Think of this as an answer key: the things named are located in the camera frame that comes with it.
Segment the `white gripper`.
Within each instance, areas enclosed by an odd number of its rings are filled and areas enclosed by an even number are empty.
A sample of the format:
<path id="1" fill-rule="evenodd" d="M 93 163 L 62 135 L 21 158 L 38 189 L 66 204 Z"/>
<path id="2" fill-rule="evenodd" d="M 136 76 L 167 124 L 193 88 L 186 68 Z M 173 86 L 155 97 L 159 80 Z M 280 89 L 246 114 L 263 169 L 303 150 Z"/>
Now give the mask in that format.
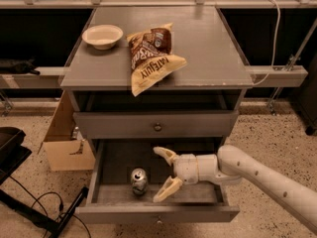
<path id="1" fill-rule="evenodd" d="M 218 160 L 215 155 L 184 154 L 164 148 L 154 147 L 154 152 L 164 158 L 172 166 L 176 178 L 168 177 L 153 198 L 153 202 L 162 202 L 173 195 L 183 184 L 196 184 L 200 181 L 217 183 Z"/>

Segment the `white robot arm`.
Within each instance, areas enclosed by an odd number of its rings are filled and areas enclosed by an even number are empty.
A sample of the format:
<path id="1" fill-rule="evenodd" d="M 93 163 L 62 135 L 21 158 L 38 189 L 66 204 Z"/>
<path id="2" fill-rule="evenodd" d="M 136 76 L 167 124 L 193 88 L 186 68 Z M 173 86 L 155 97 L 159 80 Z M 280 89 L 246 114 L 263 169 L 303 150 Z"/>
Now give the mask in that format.
<path id="1" fill-rule="evenodd" d="M 317 232 L 317 192 L 276 172 L 232 145 L 224 145 L 216 154 L 178 155 L 173 150 L 154 147 L 154 152 L 173 167 L 154 196 L 162 202 L 183 185 L 209 181 L 213 184 L 235 184 L 246 179 L 295 217 L 311 232 Z"/>

